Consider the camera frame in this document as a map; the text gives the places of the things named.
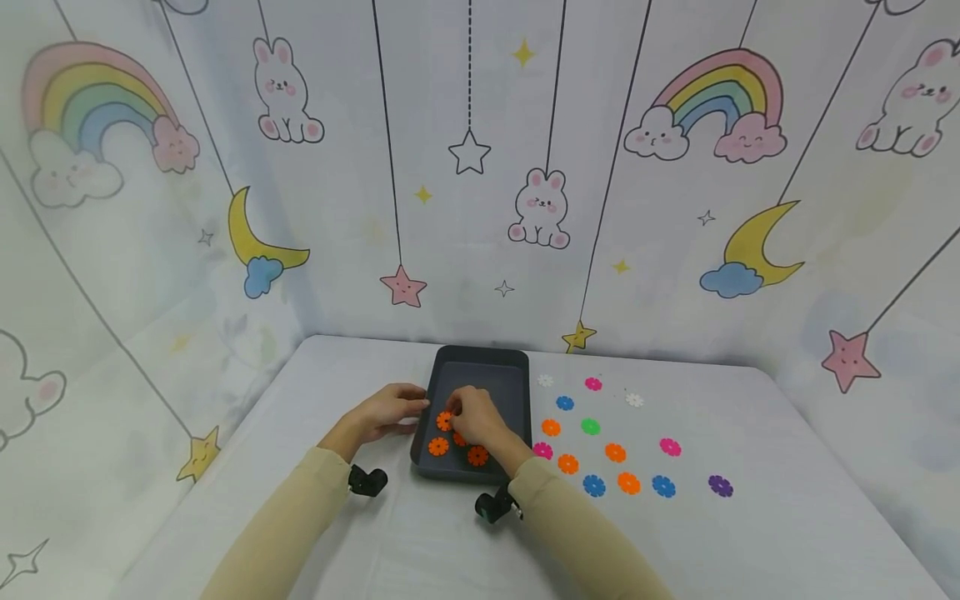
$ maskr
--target bunny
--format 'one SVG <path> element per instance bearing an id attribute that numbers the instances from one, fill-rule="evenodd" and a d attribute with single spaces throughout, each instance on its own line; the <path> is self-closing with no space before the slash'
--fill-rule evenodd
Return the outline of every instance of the bunny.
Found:
<path id="1" fill-rule="evenodd" d="M 562 250 L 570 243 L 570 236 L 560 229 L 566 217 L 566 177 L 554 171 L 547 177 L 541 169 L 527 174 L 527 184 L 516 194 L 516 214 L 519 223 L 510 226 L 510 239 L 528 244 L 540 244 Z"/>
<path id="2" fill-rule="evenodd" d="M 253 41 L 256 55 L 256 93 L 267 105 L 267 114 L 260 116 L 260 130 L 270 139 L 282 142 L 309 142 L 324 139 L 324 124 L 306 113 L 306 81 L 294 65 L 294 51 L 282 37 Z"/>
<path id="3" fill-rule="evenodd" d="M 856 148 L 926 156 L 940 143 L 940 121 L 957 102 L 960 58 L 952 41 L 940 39 L 927 46 L 897 80 L 883 102 L 883 116 L 863 130 Z"/>
<path id="4" fill-rule="evenodd" d="M 0 452 L 34 426 L 63 399 L 66 377 L 50 371 L 27 374 L 27 352 L 19 340 L 0 330 Z"/>

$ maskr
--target white tablecloth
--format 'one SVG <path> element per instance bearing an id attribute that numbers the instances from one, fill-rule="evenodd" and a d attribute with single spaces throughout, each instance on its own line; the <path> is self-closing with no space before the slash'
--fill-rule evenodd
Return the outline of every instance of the white tablecloth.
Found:
<path id="1" fill-rule="evenodd" d="M 390 381 L 429 381 L 437 346 L 312 337 L 300 346 L 219 458 L 116 591 L 117 598 L 196 598 L 276 485 L 347 409 Z M 760 371 L 738 367 L 528 352 L 534 440 L 571 453 L 606 482 L 593 499 L 679 600 L 946 600 L 894 531 Z M 538 384 L 540 375 L 551 387 Z M 603 388 L 585 385 L 596 377 Z M 644 403 L 634 407 L 625 395 Z M 558 396 L 573 399 L 558 408 Z M 586 435 L 582 419 L 601 425 Z M 548 438 L 544 419 L 562 428 Z M 679 443 L 680 456 L 660 448 Z M 620 444 L 627 460 L 605 455 Z M 578 597 L 521 522 L 481 522 L 483 488 L 425 481 L 410 470 L 409 439 L 361 449 L 383 468 L 376 499 L 352 497 L 323 535 L 292 598 Z M 634 473 L 642 491 L 617 487 Z M 732 497 L 708 484 L 728 479 Z M 664 475 L 667 498 L 652 486 Z"/>

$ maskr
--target rainbow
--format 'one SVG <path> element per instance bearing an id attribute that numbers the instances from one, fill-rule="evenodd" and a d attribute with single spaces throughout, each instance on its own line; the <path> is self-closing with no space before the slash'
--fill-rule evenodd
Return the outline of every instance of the rainbow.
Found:
<path id="1" fill-rule="evenodd" d="M 156 146 L 154 123 L 180 120 L 147 69 L 107 46 L 70 41 L 34 55 L 23 78 L 23 114 L 30 135 L 58 134 L 73 150 L 104 160 L 103 139 L 117 123 L 133 123 Z"/>
<path id="2" fill-rule="evenodd" d="M 660 93 L 654 106 L 673 111 L 674 126 L 684 135 L 712 112 L 727 116 L 727 134 L 745 114 L 758 112 L 767 127 L 780 122 L 783 86 L 777 69 L 761 55 L 734 48 L 710 55 L 688 67 Z"/>

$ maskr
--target plastic tray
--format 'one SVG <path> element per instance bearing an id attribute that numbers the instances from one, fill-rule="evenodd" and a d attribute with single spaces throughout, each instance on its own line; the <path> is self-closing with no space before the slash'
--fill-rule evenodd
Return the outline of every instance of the plastic tray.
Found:
<path id="1" fill-rule="evenodd" d="M 519 350 L 444 346 L 437 350 L 430 375 L 427 397 L 430 409 L 420 417 L 410 459 L 413 469 L 424 477 L 477 484 L 499 485 L 507 481 L 503 468 L 490 457 L 482 467 L 468 461 L 472 444 L 460 447 L 453 442 L 453 430 L 442 431 L 437 416 L 445 410 L 454 390 L 465 385 L 486 389 L 504 422 L 524 442 L 530 434 L 530 361 Z M 443 456 L 430 454 L 427 446 L 435 438 L 444 438 L 449 450 Z"/>

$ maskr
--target crescent moon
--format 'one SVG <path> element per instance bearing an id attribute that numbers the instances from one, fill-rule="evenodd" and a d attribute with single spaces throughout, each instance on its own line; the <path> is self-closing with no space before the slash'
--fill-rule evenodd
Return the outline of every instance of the crescent moon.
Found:
<path id="1" fill-rule="evenodd" d="M 804 265 L 803 262 L 798 262 L 789 267 L 771 264 L 763 251 L 763 245 L 777 221 L 782 219 L 783 215 L 796 206 L 798 202 L 799 200 L 792 203 L 777 204 L 748 219 L 727 242 L 727 248 L 723 255 L 724 260 L 726 262 L 739 262 L 748 269 L 756 270 L 756 274 L 763 277 L 763 284 L 760 287 L 780 283 L 796 273 Z"/>
<path id="2" fill-rule="evenodd" d="M 270 246 L 253 235 L 253 232 L 250 231 L 250 222 L 247 221 L 248 190 L 250 188 L 245 187 L 233 195 L 227 214 L 230 242 L 233 243 L 233 251 L 236 252 L 237 258 L 246 265 L 253 258 L 265 256 L 279 260 L 284 269 L 293 269 L 305 263 L 306 259 L 310 257 L 309 250 Z"/>

